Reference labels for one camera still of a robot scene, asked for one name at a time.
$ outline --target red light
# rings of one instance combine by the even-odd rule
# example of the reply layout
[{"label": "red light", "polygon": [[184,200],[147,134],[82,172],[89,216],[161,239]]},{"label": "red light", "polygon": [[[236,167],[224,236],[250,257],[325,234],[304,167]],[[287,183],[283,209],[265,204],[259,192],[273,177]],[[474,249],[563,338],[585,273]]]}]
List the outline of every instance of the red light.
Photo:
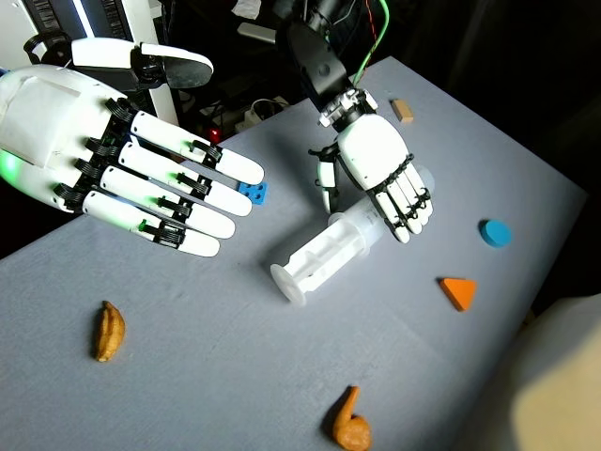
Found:
[{"label": "red light", "polygon": [[208,129],[208,140],[211,144],[219,144],[222,142],[222,131],[220,129]]}]

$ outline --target blue block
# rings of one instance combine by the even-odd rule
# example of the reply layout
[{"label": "blue block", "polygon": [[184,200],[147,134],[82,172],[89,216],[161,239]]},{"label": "blue block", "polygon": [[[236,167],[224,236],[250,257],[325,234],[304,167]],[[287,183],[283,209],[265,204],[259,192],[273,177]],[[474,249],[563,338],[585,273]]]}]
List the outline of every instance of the blue block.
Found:
[{"label": "blue block", "polygon": [[480,234],[493,247],[503,247],[511,241],[511,230],[501,221],[486,221],[480,226]]},{"label": "blue block", "polygon": [[267,189],[269,185],[267,182],[262,181],[258,185],[248,185],[246,183],[240,182],[238,185],[238,191],[243,193],[251,202],[256,205],[263,205],[265,202],[265,195],[267,194]]}]

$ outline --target red wire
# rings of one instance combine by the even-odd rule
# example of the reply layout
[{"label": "red wire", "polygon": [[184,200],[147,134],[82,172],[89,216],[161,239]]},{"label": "red wire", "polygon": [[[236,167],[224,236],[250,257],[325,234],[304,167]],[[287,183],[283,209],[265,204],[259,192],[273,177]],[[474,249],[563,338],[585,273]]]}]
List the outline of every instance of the red wire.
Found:
[{"label": "red wire", "polygon": [[376,35],[376,28],[374,27],[374,16],[372,16],[372,9],[369,7],[369,0],[365,0],[367,6],[367,12],[369,13],[369,23],[372,25],[372,35],[374,35],[374,42],[378,40]]}]

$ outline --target blue rectangular block with holes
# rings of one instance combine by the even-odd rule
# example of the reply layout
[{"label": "blue rectangular block with holes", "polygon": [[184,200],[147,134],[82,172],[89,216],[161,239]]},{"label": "blue rectangular block with holes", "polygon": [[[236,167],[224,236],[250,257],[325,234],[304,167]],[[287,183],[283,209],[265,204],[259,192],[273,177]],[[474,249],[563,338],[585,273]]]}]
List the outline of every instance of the blue rectangular block with holes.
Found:
[{"label": "blue rectangular block with holes", "polygon": [[265,194],[267,194],[268,184],[266,181],[262,181],[258,185],[249,185],[247,183],[242,183],[238,185],[238,191],[243,193],[251,202],[256,205],[262,205],[265,202]]}]

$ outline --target wooden block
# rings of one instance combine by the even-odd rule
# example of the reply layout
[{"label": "wooden block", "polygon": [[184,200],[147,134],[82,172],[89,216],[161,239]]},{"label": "wooden block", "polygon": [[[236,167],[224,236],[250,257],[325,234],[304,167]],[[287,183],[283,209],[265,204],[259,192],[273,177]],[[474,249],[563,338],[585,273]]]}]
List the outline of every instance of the wooden block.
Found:
[{"label": "wooden block", "polygon": [[413,122],[413,112],[406,101],[397,99],[396,101],[391,101],[391,105],[393,106],[396,117],[398,117],[398,120],[400,120],[401,123]]},{"label": "wooden block", "polygon": [[440,281],[440,287],[455,308],[460,312],[465,312],[471,307],[477,284],[474,280],[447,278]]}]

